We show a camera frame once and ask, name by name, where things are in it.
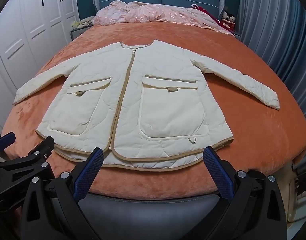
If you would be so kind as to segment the plush dolls on nightstand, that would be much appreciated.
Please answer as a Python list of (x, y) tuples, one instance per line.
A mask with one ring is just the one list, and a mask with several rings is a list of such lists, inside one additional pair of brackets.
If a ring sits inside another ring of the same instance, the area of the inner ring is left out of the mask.
[(221, 23), (229, 30), (235, 29), (236, 18), (233, 14), (230, 14), (225, 9), (222, 12)]

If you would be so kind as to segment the white wardrobe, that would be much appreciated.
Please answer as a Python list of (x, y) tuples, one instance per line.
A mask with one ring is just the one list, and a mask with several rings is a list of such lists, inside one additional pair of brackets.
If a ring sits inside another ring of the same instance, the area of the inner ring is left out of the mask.
[(71, 41), (77, 0), (9, 0), (0, 13), (0, 132), (16, 91)]

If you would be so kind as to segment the grey-blue curtain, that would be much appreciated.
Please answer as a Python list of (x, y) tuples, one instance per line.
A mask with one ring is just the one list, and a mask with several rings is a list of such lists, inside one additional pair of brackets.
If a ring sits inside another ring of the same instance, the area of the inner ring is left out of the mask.
[(238, 30), (306, 115), (306, 10), (299, 0), (240, 0)]

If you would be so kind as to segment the dark nightstand with clutter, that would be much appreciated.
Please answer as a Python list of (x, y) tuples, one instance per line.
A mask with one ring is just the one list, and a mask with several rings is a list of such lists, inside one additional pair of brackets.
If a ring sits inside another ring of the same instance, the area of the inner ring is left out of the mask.
[(72, 30), (70, 32), (72, 41), (93, 26), (93, 18), (94, 16), (90, 16), (80, 21), (74, 21), (74, 23), (72, 24)]

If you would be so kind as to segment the dark leather bed footboard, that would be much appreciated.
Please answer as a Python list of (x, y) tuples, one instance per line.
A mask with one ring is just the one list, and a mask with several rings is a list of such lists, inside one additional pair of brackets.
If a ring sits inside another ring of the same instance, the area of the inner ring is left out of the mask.
[(88, 194), (78, 203), (96, 239), (233, 239), (242, 209), (216, 194), (127, 200)]

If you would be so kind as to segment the cream quilted jacket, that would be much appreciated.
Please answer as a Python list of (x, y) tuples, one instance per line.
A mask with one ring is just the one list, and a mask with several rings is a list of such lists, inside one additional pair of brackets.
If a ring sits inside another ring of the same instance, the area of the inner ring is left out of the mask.
[(205, 74), (280, 108), (276, 92), (252, 77), (159, 40), (118, 42), (72, 57), (25, 83), (14, 104), (64, 76), (36, 129), (54, 139), (58, 155), (82, 162), (98, 147), (108, 167), (178, 170), (201, 161), (206, 147), (234, 139)]

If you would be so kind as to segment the pink floral blanket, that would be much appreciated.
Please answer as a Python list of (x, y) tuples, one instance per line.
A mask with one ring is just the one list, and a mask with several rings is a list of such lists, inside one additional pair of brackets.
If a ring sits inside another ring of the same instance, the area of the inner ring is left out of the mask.
[(92, 20), (95, 25), (149, 22), (184, 24), (233, 36), (233, 33), (225, 30), (209, 15), (197, 9), (137, 1), (129, 3), (120, 0), (112, 1), (108, 6), (100, 9)]

